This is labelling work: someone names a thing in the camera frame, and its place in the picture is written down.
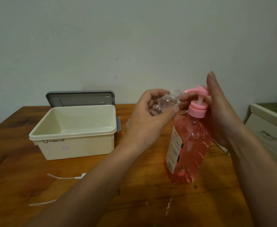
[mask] pink pump bottle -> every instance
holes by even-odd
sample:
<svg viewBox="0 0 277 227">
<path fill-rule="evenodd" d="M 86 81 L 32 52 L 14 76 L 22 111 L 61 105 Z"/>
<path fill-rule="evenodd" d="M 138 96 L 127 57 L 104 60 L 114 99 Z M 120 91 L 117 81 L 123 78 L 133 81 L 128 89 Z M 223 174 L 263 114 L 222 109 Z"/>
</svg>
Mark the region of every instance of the pink pump bottle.
<svg viewBox="0 0 277 227">
<path fill-rule="evenodd" d="M 188 113 L 178 114 L 174 118 L 170 144 L 165 158 L 165 168 L 171 181 L 175 184 L 194 181 L 212 137 L 200 121 L 207 112 L 208 105 L 203 102 L 208 96 L 208 88 L 197 88 L 184 91 L 196 92 L 199 99 L 191 102 Z"/>
</svg>

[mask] bottle label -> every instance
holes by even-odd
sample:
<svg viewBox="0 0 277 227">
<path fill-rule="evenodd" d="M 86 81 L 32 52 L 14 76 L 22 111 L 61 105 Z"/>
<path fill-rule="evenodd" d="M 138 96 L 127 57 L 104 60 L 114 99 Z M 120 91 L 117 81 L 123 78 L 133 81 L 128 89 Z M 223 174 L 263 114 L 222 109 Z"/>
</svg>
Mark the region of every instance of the bottle label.
<svg viewBox="0 0 277 227">
<path fill-rule="evenodd" d="M 173 126 L 170 144 L 167 152 L 167 164 L 171 173 L 174 173 L 176 163 L 178 162 L 179 151 L 182 148 L 183 140 Z"/>
</svg>

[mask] pump nozzle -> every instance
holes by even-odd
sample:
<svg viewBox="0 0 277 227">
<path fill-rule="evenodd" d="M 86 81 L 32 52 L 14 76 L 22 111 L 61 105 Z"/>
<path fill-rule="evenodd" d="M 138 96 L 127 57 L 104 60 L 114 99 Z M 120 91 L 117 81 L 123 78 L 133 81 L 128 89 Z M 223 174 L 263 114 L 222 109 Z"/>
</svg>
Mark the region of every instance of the pump nozzle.
<svg viewBox="0 0 277 227">
<path fill-rule="evenodd" d="M 207 112 L 208 104 L 203 102 L 203 100 L 205 96 L 209 95 L 208 88 L 206 86 L 198 86 L 184 91 L 184 93 L 187 92 L 196 92 L 199 94 L 198 100 L 191 101 L 188 114 L 196 118 L 204 118 Z"/>
</svg>

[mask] white drawer cabinet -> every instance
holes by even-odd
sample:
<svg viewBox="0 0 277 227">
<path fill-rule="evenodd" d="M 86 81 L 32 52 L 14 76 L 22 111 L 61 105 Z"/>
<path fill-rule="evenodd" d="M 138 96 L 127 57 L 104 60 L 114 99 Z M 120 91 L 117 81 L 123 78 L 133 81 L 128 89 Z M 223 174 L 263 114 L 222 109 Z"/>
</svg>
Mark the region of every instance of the white drawer cabinet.
<svg viewBox="0 0 277 227">
<path fill-rule="evenodd" d="M 257 104 L 251 104 L 251 112 L 246 122 L 248 127 L 260 140 L 277 160 L 277 113 Z"/>
</svg>

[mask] left hand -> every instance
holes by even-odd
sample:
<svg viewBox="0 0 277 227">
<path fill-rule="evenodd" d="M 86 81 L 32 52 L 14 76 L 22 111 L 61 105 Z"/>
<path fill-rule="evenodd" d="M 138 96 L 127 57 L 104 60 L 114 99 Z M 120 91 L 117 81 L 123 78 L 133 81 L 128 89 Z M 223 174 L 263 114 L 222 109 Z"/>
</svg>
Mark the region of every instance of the left hand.
<svg viewBox="0 0 277 227">
<path fill-rule="evenodd" d="M 133 109 L 129 129 L 123 142 L 135 145 L 143 152 L 156 141 L 162 129 L 179 111 L 179 107 L 174 106 L 159 116 L 150 114 L 153 105 L 157 104 L 165 94 L 170 92 L 164 89 L 151 89 L 143 93 Z"/>
</svg>

